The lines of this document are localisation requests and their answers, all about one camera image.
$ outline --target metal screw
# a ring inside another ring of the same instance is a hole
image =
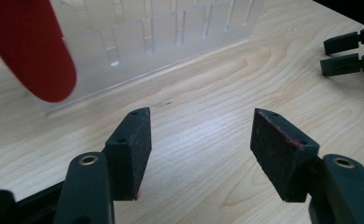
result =
[[[79,160],[80,165],[92,165],[98,161],[96,156],[85,156]]]
[[[343,158],[334,158],[333,162],[344,168],[348,168],[348,169],[355,168],[355,165],[352,162],[350,162],[349,160],[343,159]]]

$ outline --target screw hole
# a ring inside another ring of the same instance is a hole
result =
[[[355,167],[355,165],[352,162],[350,162],[346,159],[343,159],[343,158],[335,158],[335,159],[333,159],[333,162],[344,168],[352,169]]]
[[[120,138],[118,140],[116,140],[117,143],[125,143],[126,139],[125,138]]]
[[[81,165],[91,165],[98,161],[98,157],[96,156],[86,156],[79,160]]]

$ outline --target wood grain surface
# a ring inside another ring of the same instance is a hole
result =
[[[310,223],[308,203],[283,203],[250,151],[254,108],[289,119],[320,157],[364,165],[364,74],[325,78],[319,65],[325,39],[362,28],[310,0],[266,0],[248,40],[49,115],[0,61],[0,189],[20,200],[63,180],[70,160],[149,106],[141,197],[115,202],[117,223]]]

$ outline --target clear plastic container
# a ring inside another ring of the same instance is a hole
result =
[[[248,38],[264,0],[51,0],[77,85],[45,112]]]

